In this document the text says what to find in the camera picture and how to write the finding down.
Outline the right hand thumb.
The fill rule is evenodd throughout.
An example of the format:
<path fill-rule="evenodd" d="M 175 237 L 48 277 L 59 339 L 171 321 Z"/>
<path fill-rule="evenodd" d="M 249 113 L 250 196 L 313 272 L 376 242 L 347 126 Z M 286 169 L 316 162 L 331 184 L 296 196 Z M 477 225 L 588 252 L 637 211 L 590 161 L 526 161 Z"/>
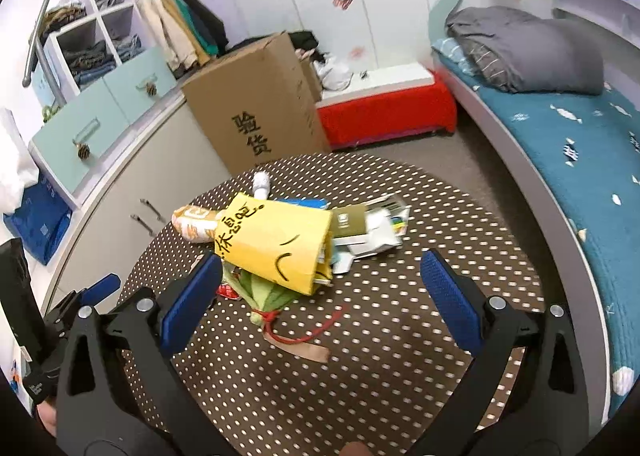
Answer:
<path fill-rule="evenodd" d="M 366 444 L 349 442 L 341 449 L 340 456 L 372 456 L 372 454 Z"/>

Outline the left hand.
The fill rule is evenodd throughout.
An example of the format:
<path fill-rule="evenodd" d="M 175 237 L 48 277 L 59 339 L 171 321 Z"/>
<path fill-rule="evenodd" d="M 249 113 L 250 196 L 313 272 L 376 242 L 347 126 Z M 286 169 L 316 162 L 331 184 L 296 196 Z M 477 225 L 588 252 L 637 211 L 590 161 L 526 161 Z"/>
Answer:
<path fill-rule="evenodd" d="M 43 401 L 36 406 L 36 414 L 43 428 L 56 438 L 56 407 L 55 403 L 49 400 Z"/>

